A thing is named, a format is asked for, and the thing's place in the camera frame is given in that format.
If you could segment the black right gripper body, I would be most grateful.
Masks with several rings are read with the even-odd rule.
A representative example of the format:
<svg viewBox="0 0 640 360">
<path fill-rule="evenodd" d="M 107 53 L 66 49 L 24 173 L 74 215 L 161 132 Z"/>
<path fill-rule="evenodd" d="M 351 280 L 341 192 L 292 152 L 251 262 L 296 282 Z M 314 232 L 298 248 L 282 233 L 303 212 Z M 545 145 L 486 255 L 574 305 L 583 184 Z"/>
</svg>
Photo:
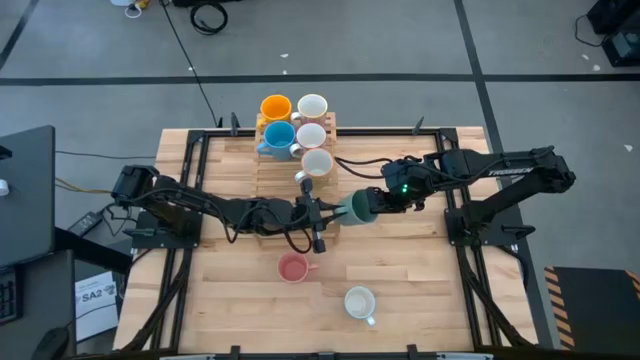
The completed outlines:
<svg viewBox="0 0 640 360">
<path fill-rule="evenodd" d="M 369 212 L 372 214 L 392 214 L 400 212 L 400 203 L 390 192 L 379 187 L 367 187 L 365 195 Z"/>
</svg>

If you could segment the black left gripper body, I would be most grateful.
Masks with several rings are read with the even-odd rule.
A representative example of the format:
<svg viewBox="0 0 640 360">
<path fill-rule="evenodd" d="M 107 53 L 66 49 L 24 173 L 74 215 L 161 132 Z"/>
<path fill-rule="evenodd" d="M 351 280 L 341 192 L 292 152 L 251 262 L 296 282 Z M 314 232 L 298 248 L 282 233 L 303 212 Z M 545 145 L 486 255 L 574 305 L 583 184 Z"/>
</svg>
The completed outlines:
<svg viewBox="0 0 640 360">
<path fill-rule="evenodd" d="M 305 178 L 301 184 L 301 195 L 296 198 L 293 208 L 289 211 L 289 219 L 282 221 L 276 217 L 281 225 L 281 229 L 288 245 L 299 254 L 307 254 L 313 251 L 321 254 L 326 251 L 326 244 L 322 233 L 326 230 L 326 224 L 321 215 L 321 201 L 312 197 L 313 182 L 310 178 Z M 291 231 L 302 231 L 307 240 L 308 247 L 300 249 L 297 247 L 290 235 Z"/>
</svg>

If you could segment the green mug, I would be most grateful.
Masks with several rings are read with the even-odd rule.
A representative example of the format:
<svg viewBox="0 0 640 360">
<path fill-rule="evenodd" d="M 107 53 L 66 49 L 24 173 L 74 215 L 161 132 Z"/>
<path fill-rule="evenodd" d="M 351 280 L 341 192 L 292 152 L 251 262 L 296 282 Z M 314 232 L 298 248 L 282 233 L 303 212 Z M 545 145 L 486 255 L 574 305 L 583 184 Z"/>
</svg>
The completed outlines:
<svg viewBox="0 0 640 360">
<path fill-rule="evenodd" d="M 336 222 L 342 226 L 370 224 L 375 222 L 378 217 L 377 214 L 370 211 L 365 190 L 357 190 L 343 198 L 333 214 L 337 215 Z"/>
</svg>

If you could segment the yellow dotted white mug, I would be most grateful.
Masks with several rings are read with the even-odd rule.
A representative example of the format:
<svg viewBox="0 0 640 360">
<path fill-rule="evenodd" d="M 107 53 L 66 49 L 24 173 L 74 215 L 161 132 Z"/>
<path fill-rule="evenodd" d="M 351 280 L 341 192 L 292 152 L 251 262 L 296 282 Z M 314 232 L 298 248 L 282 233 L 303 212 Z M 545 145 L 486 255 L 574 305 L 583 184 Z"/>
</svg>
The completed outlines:
<svg viewBox="0 0 640 360">
<path fill-rule="evenodd" d="M 312 181 L 314 189 L 326 186 L 330 182 L 333 166 L 333 157 L 327 150 L 311 149 L 302 156 L 302 170 L 294 176 L 294 180 L 301 184 L 304 180 L 309 179 Z"/>
</svg>

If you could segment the pink faceted mug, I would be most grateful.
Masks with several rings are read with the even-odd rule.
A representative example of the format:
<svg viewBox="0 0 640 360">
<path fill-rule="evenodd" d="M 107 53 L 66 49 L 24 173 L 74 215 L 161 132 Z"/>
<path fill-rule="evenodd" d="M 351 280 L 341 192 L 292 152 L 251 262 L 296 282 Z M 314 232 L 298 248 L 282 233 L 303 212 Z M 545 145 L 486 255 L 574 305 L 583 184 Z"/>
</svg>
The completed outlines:
<svg viewBox="0 0 640 360">
<path fill-rule="evenodd" d="M 300 283 L 306 279 L 311 270 L 318 265 L 311 264 L 304 254 L 289 252 L 282 255 L 277 263 L 280 278 L 287 283 Z"/>
</svg>

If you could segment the grey patterned white mug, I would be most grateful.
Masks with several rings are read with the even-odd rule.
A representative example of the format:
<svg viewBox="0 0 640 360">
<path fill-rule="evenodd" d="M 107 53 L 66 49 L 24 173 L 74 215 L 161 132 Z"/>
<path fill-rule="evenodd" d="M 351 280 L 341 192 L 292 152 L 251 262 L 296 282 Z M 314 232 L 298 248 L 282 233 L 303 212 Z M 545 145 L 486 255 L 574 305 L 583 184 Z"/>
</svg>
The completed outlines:
<svg viewBox="0 0 640 360">
<path fill-rule="evenodd" d="M 289 153 L 294 158 L 301 158 L 307 151 L 323 147 L 326 140 L 327 132 L 323 126 L 316 123 L 304 124 L 298 128 Z"/>
</svg>

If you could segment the red patterned white mug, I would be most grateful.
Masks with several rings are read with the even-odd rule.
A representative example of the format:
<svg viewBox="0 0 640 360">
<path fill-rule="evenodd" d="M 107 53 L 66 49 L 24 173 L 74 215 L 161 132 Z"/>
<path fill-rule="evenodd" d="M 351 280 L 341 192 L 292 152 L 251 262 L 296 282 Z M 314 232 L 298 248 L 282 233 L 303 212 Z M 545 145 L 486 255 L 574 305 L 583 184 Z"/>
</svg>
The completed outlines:
<svg viewBox="0 0 640 360">
<path fill-rule="evenodd" d="M 297 102 L 297 109 L 290 115 L 290 120 L 301 124 L 325 124 L 328 112 L 327 100 L 319 94 L 307 94 Z"/>
</svg>

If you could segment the orange mug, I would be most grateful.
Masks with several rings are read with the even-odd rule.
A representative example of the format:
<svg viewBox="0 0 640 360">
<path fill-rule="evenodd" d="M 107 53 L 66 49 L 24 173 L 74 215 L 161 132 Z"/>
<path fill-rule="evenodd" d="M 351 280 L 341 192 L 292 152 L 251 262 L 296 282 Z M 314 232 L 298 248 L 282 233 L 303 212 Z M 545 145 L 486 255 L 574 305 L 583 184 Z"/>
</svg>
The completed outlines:
<svg viewBox="0 0 640 360">
<path fill-rule="evenodd" d="M 267 96 L 260 105 L 256 129 L 263 133 L 268 125 L 276 121 L 291 120 L 292 104 L 288 97 L 281 94 Z"/>
</svg>

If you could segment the wooden slatted rack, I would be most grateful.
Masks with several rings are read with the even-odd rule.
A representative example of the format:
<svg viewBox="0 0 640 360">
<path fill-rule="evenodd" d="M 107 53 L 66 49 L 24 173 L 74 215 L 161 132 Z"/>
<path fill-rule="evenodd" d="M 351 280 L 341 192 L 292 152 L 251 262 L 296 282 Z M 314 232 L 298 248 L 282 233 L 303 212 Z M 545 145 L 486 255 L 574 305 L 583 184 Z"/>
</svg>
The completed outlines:
<svg viewBox="0 0 640 360">
<path fill-rule="evenodd" d="M 297 132 L 298 128 L 303 124 L 293 122 L 292 124 Z M 334 150 L 337 148 L 337 130 L 336 116 L 334 112 L 328 112 L 325 124 L 323 125 L 327 132 L 327 140 L 321 149 L 327 150 L 333 157 Z M 259 145 L 263 141 L 263 133 L 256 129 L 255 145 Z M 271 156 L 256 155 L 256 194 L 258 197 L 282 198 L 294 201 L 297 196 L 301 195 L 300 184 L 294 180 L 294 176 L 302 170 L 301 158 L 292 158 L 288 161 L 277 161 Z M 330 182 L 323 187 L 312 190 L 312 197 L 319 197 L 326 203 L 337 203 L 339 200 L 338 193 L 338 174 L 337 165 L 333 166 L 330 174 Z M 336 241 L 340 233 L 340 225 L 331 223 L 327 225 L 323 232 L 323 239 L 327 244 Z"/>
</svg>

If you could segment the blue patterned white mug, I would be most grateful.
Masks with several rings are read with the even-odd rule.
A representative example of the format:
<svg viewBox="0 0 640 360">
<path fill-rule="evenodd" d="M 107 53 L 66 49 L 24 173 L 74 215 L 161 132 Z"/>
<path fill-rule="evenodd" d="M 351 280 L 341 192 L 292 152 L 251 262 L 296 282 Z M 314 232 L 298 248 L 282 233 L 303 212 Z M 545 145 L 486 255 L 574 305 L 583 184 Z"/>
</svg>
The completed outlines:
<svg viewBox="0 0 640 360">
<path fill-rule="evenodd" d="M 370 327 L 376 324 L 373 314 L 376 309 L 376 298 L 371 290 L 364 286 L 354 286 L 344 297 L 344 308 L 347 314 L 364 320 Z"/>
</svg>

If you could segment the black desk bar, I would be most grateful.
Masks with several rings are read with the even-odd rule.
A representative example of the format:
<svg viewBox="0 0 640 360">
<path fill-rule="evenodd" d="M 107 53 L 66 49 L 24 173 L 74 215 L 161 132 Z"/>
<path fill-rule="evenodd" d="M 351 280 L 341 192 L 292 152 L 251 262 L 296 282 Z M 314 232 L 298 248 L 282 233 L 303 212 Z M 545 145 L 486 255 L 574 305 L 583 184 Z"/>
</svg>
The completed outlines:
<svg viewBox="0 0 640 360">
<path fill-rule="evenodd" d="M 71 250 L 76 258 L 109 271 L 127 274 L 132 258 L 109 247 L 86 240 L 70 231 L 55 228 L 54 249 Z"/>
</svg>

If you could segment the black power adapter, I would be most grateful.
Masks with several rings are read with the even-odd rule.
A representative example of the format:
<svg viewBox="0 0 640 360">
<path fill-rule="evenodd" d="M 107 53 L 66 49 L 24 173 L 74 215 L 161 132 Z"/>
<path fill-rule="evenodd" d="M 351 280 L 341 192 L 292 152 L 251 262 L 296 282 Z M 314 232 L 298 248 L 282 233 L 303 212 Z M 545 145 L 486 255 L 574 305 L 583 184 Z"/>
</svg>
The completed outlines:
<svg viewBox="0 0 640 360">
<path fill-rule="evenodd" d="M 84 237 L 85 235 L 90 233 L 102 221 L 103 221 L 103 217 L 100 213 L 89 211 L 79 220 L 74 222 L 68 228 L 68 231 L 79 237 Z"/>
</svg>

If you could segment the white SA2 paper sheet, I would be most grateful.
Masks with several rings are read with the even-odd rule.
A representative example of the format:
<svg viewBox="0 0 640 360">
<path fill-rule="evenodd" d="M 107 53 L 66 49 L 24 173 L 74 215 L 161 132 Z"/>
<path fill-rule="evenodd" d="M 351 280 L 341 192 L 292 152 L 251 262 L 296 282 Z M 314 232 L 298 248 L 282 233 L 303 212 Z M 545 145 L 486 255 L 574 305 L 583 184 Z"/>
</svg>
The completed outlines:
<svg viewBox="0 0 640 360">
<path fill-rule="evenodd" d="M 116 282 L 111 272 L 75 283 L 75 333 L 81 342 L 118 325 Z"/>
</svg>

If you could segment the black yellow striped mat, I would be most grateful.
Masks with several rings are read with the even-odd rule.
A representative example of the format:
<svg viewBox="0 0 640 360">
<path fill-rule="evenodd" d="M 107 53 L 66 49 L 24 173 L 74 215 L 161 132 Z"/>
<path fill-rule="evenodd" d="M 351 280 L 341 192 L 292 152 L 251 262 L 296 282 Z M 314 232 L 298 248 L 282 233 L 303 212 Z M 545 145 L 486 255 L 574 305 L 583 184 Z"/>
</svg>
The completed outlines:
<svg viewBox="0 0 640 360">
<path fill-rule="evenodd" d="M 547 267 L 544 276 L 561 349 L 640 356 L 640 275 Z"/>
</svg>

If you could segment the black chair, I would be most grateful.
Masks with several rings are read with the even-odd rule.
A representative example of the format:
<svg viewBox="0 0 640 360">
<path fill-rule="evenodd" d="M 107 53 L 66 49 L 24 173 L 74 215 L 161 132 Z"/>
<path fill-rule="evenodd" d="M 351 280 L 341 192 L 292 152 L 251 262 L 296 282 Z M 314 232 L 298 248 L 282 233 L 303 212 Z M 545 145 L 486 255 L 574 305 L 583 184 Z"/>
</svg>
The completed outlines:
<svg viewBox="0 0 640 360">
<path fill-rule="evenodd" d="M 31 355 L 30 360 L 61 360 L 69 343 L 66 327 L 48 330 Z"/>
</svg>

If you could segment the black equipment case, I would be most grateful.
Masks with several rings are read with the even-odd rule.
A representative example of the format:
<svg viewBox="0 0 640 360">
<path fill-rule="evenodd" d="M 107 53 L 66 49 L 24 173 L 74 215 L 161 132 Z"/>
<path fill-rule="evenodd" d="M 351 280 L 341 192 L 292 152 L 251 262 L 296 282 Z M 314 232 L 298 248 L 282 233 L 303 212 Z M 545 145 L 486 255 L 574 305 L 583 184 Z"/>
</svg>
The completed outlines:
<svg viewBox="0 0 640 360">
<path fill-rule="evenodd" d="M 586 17 L 596 34 L 609 34 L 638 8 L 640 0 L 597 0 Z"/>
<path fill-rule="evenodd" d="M 602 48 L 612 67 L 640 66 L 640 29 L 616 31 Z"/>
</svg>

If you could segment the black keyboard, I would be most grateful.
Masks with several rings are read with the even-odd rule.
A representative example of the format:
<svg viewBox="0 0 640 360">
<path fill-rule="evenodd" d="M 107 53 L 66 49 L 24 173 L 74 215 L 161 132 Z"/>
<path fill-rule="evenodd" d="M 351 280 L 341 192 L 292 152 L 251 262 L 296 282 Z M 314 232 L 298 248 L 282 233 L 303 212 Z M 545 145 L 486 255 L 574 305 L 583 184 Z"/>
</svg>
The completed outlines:
<svg viewBox="0 0 640 360">
<path fill-rule="evenodd" d="M 22 287 L 14 268 L 0 269 L 0 326 L 22 316 Z"/>
</svg>

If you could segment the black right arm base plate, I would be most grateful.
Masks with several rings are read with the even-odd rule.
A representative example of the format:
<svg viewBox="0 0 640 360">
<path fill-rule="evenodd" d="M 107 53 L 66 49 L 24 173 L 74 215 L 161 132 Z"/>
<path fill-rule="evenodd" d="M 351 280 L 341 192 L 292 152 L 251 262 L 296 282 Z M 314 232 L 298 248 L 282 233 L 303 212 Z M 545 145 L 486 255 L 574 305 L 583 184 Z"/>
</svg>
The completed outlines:
<svg viewBox="0 0 640 360">
<path fill-rule="evenodd" d="M 449 242 L 454 246 L 507 246 L 533 233 L 536 228 L 523 225 L 510 208 L 498 213 L 488 223 L 466 225 L 460 208 L 444 212 Z"/>
</svg>

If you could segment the black metal table frame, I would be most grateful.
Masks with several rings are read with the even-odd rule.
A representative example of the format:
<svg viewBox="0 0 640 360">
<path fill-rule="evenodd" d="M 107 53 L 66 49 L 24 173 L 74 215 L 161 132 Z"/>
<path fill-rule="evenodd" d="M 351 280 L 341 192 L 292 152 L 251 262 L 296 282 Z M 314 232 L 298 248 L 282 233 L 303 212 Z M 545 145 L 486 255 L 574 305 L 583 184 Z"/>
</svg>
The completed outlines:
<svg viewBox="0 0 640 360">
<path fill-rule="evenodd" d="M 447 136 L 460 147 L 488 153 L 482 127 L 458 127 L 412 136 L 411 129 L 357 129 L 367 136 L 338 130 L 334 153 L 353 160 L 392 159 L 451 148 Z M 211 131 L 207 162 L 200 183 L 204 191 L 221 197 L 256 194 L 256 152 L 253 130 Z M 455 248 L 447 241 L 446 195 L 426 200 L 422 212 L 380 216 L 367 226 L 344 227 L 323 254 L 307 258 L 319 269 L 306 281 L 280 280 L 276 263 L 289 252 L 282 237 L 240 235 L 235 244 L 224 238 L 217 219 L 206 217 L 201 243 L 193 251 L 184 304 L 180 353 L 229 355 L 239 345 L 240 359 L 318 359 L 346 353 L 472 350 L 470 326 Z M 493 247 L 482 247 L 494 301 L 531 343 L 538 336 L 520 280 L 516 258 Z M 129 277 L 114 348 L 129 343 L 158 300 L 167 251 L 154 250 L 141 259 Z M 342 301 L 346 292 L 364 285 L 376 295 L 377 324 L 349 317 Z"/>
</svg>

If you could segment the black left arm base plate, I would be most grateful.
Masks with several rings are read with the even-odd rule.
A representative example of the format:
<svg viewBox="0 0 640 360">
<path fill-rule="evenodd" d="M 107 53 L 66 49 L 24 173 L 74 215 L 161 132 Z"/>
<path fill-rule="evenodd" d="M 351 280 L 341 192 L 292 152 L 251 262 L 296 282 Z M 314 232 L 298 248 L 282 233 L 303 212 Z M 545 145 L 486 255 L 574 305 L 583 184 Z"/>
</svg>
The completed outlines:
<svg viewBox="0 0 640 360">
<path fill-rule="evenodd" d="M 203 216 L 194 211 L 184 212 L 178 221 L 166 221 L 141 211 L 136 227 L 125 233 L 132 238 L 133 248 L 189 249 L 200 244 Z"/>
</svg>

